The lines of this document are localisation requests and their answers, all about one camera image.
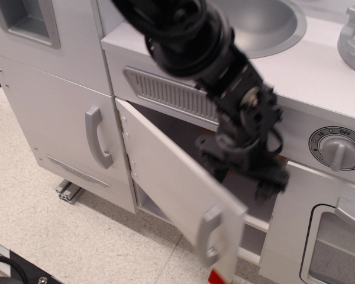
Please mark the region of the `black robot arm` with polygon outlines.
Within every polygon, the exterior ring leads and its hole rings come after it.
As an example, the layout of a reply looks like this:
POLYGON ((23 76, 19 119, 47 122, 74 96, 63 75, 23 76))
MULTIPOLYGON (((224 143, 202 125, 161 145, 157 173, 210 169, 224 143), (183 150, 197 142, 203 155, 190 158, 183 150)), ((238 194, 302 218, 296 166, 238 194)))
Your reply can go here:
POLYGON ((176 78, 194 80, 217 108, 213 136, 196 140, 204 167, 218 181, 229 171, 258 181, 255 199, 267 202, 286 189, 289 174, 267 142, 282 137, 273 89, 234 43, 226 15, 206 1, 115 1, 124 18, 144 35, 159 67, 176 78))

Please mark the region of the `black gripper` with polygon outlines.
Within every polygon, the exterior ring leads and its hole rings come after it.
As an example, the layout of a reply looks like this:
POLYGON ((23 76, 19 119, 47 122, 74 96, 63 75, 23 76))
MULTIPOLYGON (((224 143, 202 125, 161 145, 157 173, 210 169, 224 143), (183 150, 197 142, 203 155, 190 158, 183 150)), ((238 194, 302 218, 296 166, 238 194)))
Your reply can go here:
POLYGON ((266 143, 259 139, 247 146, 240 145, 226 133, 202 135, 195 146, 204 168, 217 181, 223 182, 230 170, 258 181, 256 202, 268 202, 288 185, 289 173, 277 160, 281 148, 269 152, 266 143))

